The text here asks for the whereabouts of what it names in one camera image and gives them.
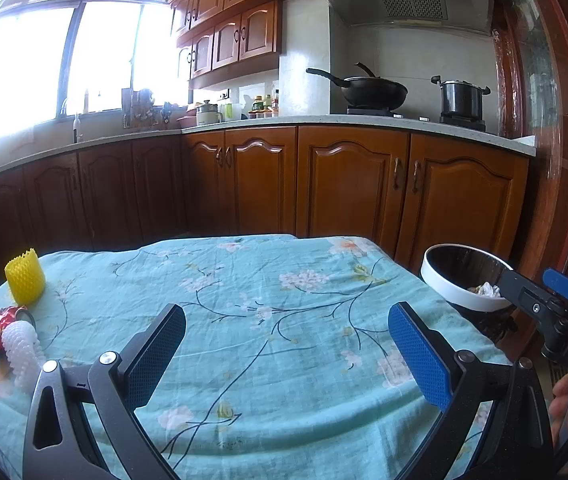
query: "vent grille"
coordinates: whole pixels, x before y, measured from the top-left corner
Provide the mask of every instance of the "vent grille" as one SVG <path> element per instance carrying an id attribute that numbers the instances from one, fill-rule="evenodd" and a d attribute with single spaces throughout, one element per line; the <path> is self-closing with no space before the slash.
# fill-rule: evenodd
<path id="1" fill-rule="evenodd" d="M 447 20 L 444 0 L 381 0 L 389 18 Z"/>

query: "white spiky toy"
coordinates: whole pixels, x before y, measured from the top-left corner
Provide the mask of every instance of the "white spiky toy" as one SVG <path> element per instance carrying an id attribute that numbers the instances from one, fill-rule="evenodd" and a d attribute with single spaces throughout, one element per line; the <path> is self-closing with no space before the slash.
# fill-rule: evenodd
<path id="1" fill-rule="evenodd" d="M 46 360 L 38 334 L 28 321 L 14 321 L 2 332 L 2 346 L 15 375 L 15 386 L 32 397 Z"/>

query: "blue gripper pad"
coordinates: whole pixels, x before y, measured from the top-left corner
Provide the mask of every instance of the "blue gripper pad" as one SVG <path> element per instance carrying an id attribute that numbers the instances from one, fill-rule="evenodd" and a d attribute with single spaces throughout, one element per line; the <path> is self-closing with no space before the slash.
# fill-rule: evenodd
<path id="1" fill-rule="evenodd" d="M 395 303 L 388 311 L 388 331 L 423 396 L 445 412 L 456 386 L 452 377 L 458 370 L 454 350 L 439 332 L 429 330 L 404 301 Z"/>
<path id="2" fill-rule="evenodd" d="M 134 336 L 145 340 L 126 371 L 122 398 L 129 410 L 148 403 L 185 332 L 184 311 L 180 306 L 170 305 L 164 308 L 145 332 Z"/>

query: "cabinet handle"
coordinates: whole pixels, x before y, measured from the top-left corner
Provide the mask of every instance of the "cabinet handle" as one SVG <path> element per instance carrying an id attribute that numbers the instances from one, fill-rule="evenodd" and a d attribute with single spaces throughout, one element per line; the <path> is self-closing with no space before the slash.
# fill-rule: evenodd
<path id="1" fill-rule="evenodd" d="M 413 193 L 417 192 L 417 181 L 419 180 L 419 170 L 421 169 L 421 165 L 419 160 L 415 161 L 415 171 L 413 173 Z"/>
<path id="2" fill-rule="evenodd" d="M 400 185 L 398 182 L 398 178 L 400 176 L 400 168 L 401 168 L 401 158 L 397 157 L 395 159 L 395 171 L 393 172 L 393 189 L 399 189 Z"/>

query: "screw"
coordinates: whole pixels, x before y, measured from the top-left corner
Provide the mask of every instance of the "screw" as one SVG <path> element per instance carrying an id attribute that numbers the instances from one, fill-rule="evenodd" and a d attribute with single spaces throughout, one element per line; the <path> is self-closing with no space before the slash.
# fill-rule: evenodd
<path id="1" fill-rule="evenodd" d="M 519 359 L 519 367 L 530 370 L 530 368 L 532 368 L 532 361 L 528 357 L 522 357 Z"/>
<path id="2" fill-rule="evenodd" d="M 58 367 L 58 362 L 51 360 L 51 361 L 46 361 L 42 365 L 42 370 L 44 370 L 45 372 L 52 372 L 57 367 Z"/>
<path id="3" fill-rule="evenodd" d="M 100 363 L 103 365 L 110 365 L 115 359 L 118 358 L 118 355 L 115 352 L 104 352 L 100 355 Z"/>
<path id="4" fill-rule="evenodd" d="M 475 354 L 470 350 L 460 350 L 459 352 L 457 352 L 457 358 L 462 363 L 472 363 L 473 361 L 475 361 Z"/>

